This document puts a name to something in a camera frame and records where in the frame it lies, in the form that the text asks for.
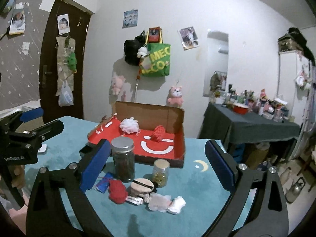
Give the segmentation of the person's left hand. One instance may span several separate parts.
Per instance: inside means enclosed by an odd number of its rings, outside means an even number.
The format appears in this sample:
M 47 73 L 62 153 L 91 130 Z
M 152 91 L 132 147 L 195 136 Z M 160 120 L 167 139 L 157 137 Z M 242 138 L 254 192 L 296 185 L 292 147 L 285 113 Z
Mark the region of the person's left hand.
M 8 167 L 12 176 L 11 186 L 22 189 L 25 186 L 25 165 L 10 165 Z

